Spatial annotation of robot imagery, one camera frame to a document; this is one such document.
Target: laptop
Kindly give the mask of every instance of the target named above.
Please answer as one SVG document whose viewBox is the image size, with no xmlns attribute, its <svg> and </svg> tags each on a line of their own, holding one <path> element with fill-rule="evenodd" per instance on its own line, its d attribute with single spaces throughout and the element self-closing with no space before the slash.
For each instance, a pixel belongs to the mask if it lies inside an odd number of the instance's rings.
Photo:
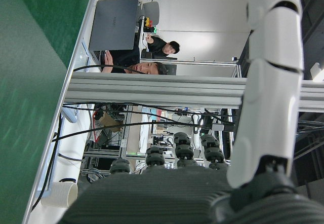
<svg viewBox="0 0 324 224">
<path fill-rule="evenodd" d="M 132 49 L 137 5 L 138 0 L 97 1 L 89 51 Z"/>
</svg>

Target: man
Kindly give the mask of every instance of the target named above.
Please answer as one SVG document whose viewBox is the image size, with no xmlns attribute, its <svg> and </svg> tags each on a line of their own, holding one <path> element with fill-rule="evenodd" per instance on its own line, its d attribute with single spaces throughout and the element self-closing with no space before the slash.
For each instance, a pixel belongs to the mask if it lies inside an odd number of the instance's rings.
<svg viewBox="0 0 324 224">
<path fill-rule="evenodd" d="M 123 60 L 123 64 L 119 64 L 113 61 L 111 53 L 107 50 L 104 55 L 104 64 L 106 65 L 119 65 L 123 67 L 127 67 L 145 74 L 167 74 L 167 69 L 164 64 L 160 62 L 145 62 L 139 63 L 137 61 L 133 61 L 132 59 Z M 113 68 L 113 67 L 104 67 L 102 69 L 103 73 L 138 73 L 135 71 L 130 71 L 123 68 Z"/>
<path fill-rule="evenodd" d="M 153 57 L 166 57 L 169 54 L 176 54 L 180 51 L 180 45 L 175 41 L 166 43 L 161 38 L 151 36 L 150 34 L 147 35 L 146 41 L 148 49 L 150 52 L 152 52 Z"/>
</svg>

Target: white wall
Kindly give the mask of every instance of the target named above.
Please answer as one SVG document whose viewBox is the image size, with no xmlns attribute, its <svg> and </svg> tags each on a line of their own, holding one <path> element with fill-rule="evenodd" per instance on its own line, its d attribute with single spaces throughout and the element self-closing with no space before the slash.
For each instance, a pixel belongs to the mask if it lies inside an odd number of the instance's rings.
<svg viewBox="0 0 324 224">
<path fill-rule="evenodd" d="M 247 0 L 157 0 L 158 35 L 180 43 L 179 60 L 230 61 L 249 35 Z"/>
</svg>

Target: electronic equipment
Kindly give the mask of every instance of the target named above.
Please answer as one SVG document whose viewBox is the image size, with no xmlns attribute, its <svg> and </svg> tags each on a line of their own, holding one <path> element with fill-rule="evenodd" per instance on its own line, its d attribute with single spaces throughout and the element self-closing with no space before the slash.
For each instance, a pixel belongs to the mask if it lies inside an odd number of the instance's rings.
<svg viewBox="0 0 324 224">
<path fill-rule="evenodd" d="M 131 50 L 138 0 L 97 1 L 89 50 Z"/>
</svg>

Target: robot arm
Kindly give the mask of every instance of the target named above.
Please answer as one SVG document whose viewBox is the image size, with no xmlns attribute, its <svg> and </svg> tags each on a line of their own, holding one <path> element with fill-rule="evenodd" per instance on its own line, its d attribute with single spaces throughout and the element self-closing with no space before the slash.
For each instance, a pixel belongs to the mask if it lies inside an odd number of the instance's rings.
<svg viewBox="0 0 324 224">
<path fill-rule="evenodd" d="M 290 174 L 303 70 L 300 0 L 249 0 L 251 66 L 227 178 L 238 188 L 269 162 Z"/>
</svg>

